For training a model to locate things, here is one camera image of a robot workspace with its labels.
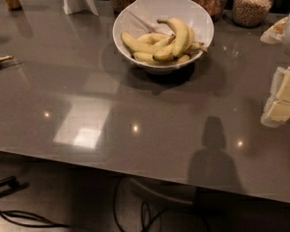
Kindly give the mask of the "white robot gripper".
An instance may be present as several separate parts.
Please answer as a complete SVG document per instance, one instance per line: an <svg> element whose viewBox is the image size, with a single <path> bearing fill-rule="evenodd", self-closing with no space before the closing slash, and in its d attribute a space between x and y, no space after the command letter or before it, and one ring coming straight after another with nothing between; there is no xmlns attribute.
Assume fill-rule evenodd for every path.
<svg viewBox="0 0 290 232"><path fill-rule="evenodd" d="M290 49L290 14L284 27L283 46ZM262 125L277 128L290 119L290 66L278 67L273 76L270 96L263 109Z"/></svg>

